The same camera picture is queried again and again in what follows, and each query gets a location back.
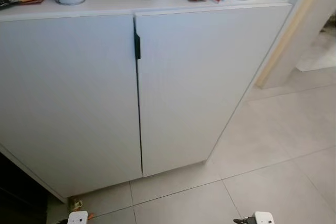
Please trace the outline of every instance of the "wooden trim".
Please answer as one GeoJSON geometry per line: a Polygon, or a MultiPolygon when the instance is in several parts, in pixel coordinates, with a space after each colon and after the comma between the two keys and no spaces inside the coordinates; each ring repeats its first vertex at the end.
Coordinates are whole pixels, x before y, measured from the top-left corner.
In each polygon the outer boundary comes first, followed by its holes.
{"type": "Polygon", "coordinates": [[[300,8],[298,9],[297,13],[295,14],[292,21],[290,22],[278,46],[274,50],[266,66],[264,67],[260,76],[258,77],[258,80],[256,81],[256,85],[258,87],[262,88],[267,82],[270,73],[272,72],[274,67],[277,65],[277,63],[281,59],[283,51],[285,50],[289,42],[292,40],[299,26],[302,24],[304,18],[308,14],[308,11],[311,8],[314,1],[315,0],[303,0],[300,8]]]}

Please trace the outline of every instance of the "black handle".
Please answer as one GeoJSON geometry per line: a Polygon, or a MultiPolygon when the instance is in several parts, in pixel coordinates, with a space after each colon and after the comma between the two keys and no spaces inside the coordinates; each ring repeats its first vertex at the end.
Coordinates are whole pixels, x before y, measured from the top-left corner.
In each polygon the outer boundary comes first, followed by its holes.
{"type": "Polygon", "coordinates": [[[141,50],[140,50],[140,37],[137,35],[137,31],[134,29],[134,48],[135,48],[135,58],[136,60],[141,59],[141,50]]]}

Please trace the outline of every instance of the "cabinet top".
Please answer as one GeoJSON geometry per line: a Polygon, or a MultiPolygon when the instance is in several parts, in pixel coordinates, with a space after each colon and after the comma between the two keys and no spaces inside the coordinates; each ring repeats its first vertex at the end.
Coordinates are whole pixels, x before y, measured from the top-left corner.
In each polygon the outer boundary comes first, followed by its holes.
{"type": "Polygon", "coordinates": [[[283,0],[224,0],[219,4],[212,0],[190,2],[188,0],[86,0],[74,6],[59,5],[54,0],[44,0],[37,5],[13,6],[0,10],[0,22],[62,17],[133,14],[160,11],[164,13],[193,12],[211,9],[235,9],[288,5],[283,0]]]}

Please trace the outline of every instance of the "floor tile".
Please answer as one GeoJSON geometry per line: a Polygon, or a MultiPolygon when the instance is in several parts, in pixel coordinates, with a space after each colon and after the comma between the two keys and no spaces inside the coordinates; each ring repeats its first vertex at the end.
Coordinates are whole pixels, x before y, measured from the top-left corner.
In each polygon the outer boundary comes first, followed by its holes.
{"type": "Polygon", "coordinates": [[[56,224],[69,217],[68,205],[63,204],[53,195],[48,197],[47,224],[56,224]]]}
{"type": "Polygon", "coordinates": [[[220,180],[211,161],[131,181],[134,204],[220,180]]]}
{"type": "Polygon", "coordinates": [[[295,159],[330,207],[336,211],[336,149],[334,147],[295,159]]]}
{"type": "Polygon", "coordinates": [[[291,157],[335,145],[336,86],[279,95],[248,104],[291,157]]]}
{"type": "Polygon", "coordinates": [[[246,100],[250,101],[273,97],[275,95],[304,91],[333,84],[336,84],[336,68],[326,68],[308,72],[301,72],[295,68],[287,82],[282,86],[269,89],[260,89],[254,86],[247,94],[246,100]]]}
{"type": "Polygon", "coordinates": [[[93,218],[88,224],[135,224],[133,207],[93,218]]]}
{"type": "Polygon", "coordinates": [[[224,180],[242,216],[273,214],[277,224],[332,224],[334,212],[293,161],[224,180]]]}
{"type": "Polygon", "coordinates": [[[93,212],[95,216],[132,206],[131,188],[128,182],[80,195],[76,199],[83,201],[82,210],[93,212]]]}
{"type": "Polygon", "coordinates": [[[224,224],[239,214],[222,181],[134,206],[137,224],[224,224]]]}
{"type": "Polygon", "coordinates": [[[244,104],[228,124],[216,146],[213,160],[221,178],[227,178],[290,157],[248,104],[244,104]]]}

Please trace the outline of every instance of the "cabinet door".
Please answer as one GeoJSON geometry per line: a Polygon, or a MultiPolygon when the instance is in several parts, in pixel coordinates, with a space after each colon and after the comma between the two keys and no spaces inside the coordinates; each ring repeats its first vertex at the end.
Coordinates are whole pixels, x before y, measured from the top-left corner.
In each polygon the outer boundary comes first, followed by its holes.
{"type": "Polygon", "coordinates": [[[137,14],[144,176],[208,158],[290,8],[137,14]]]}
{"type": "Polygon", "coordinates": [[[0,143],[63,197],[142,176],[133,16],[0,23],[0,143]]]}

